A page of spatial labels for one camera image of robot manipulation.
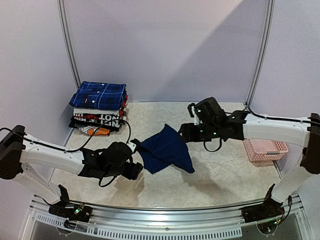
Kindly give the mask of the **dark blue garment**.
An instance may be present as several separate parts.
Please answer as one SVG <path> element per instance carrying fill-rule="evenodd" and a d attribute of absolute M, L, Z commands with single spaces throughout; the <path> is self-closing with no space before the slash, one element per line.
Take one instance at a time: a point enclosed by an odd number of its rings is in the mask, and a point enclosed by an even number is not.
<path fill-rule="evenodd" d="M 137 151 L 143 160 L 144 168 L 151 174 L 170 165 L 189 174 L 195 172 L 186 143 L 168 124 L 165 124 L 160 132 L 142 141 Z"/>

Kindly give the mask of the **pink plastic laundry basket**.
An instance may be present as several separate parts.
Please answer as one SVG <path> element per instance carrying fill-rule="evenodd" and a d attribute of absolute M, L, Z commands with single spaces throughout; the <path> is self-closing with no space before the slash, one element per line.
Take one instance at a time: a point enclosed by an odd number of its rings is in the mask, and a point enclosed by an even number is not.
<path fill-rule="evenodd" d="M 255 167 L 272 166 L 289 152 L 287 144 L 281 141 L 245 139 L 243 145 L 249 162 Z"/>

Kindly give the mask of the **blue plaid flannel shirt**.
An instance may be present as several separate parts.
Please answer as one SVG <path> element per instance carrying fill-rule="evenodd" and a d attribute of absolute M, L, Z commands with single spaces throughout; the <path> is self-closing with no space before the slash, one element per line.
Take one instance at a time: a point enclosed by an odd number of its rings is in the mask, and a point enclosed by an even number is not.
<path fill-rule="evenodd" d="M 119 110 L 127 97 L 127 84 L 83 81 L 73 94 L 73 108 Z"/>

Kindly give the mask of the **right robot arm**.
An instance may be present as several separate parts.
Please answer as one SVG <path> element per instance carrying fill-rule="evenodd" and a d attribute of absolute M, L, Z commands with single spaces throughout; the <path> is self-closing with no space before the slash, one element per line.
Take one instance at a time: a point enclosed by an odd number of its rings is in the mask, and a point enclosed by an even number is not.
<path fill-rule="evenodd" d="M 248 222 L 284 215 L 284 201 L 308 178 L 320 173 L 320 116 L 317 113 L 300 118 L 272 117 L 256 114 L 248 107 L 227 115 L 214 97 L 191 103 L 187 109 L 194 121 L 183 123 L 178 131 L 186 143 L 261 139 L 303 148 L 297 165 L 268 189 L 261 204 L 241 209 Z"/>

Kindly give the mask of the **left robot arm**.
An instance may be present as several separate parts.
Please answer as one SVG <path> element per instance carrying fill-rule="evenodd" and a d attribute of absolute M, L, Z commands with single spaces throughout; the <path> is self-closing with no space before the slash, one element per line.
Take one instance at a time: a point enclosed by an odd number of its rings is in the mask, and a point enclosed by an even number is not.
<path fill-rule="evenodd" d="M 68 191 L 62 185 L 44 178 L 32 165 L 42 165 L 67 171 L 83 178 L 95 178 L 99 186 L 104 178 L 122 176 L 136 180 L 143 165 L 133 161 L 137 145 L 134 141 L 113 142 L 107 148 L 91 150 L 50 145 L 25 132 L 23 125 L 7 130 L 0 142 L 0 177 L 13 180 L 32 190 L 63 216 L 74 213 Z"/>

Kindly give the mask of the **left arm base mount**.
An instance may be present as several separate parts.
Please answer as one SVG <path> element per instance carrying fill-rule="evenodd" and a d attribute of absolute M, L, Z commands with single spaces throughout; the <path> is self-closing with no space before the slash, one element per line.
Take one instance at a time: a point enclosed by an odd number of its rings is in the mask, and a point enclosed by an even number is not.
<path fill-rule="evenodd" d="M 93 208 L 85 203 L 71 203 L 69 199 L 68 191 L 61 184 L 58 185 L 60 190 L 60 198 L 57 203 L 51 204 L 49 203 L 48 212 L 52 215 L 65 218 L 63 223 L 63 227 L 75 230 L 78 222 L 88 223 Z"/>

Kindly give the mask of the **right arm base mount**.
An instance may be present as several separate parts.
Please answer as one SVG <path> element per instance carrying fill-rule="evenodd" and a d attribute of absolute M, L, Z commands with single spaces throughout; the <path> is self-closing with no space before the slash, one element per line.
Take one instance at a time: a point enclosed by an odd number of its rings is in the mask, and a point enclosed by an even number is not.
<path fill-rule="evenodd" d="M 241 208 L 241 216 L 245 223 L 258 222 L 257 227 L 262 233 L 275 230 L 289 216 L 293 204 L 292 196 L 289 195 L 287 200 L 289 210 L 286 213 L 283 203 L 273 200 L 271 192 L 268 192 L 263 203 Z"/>

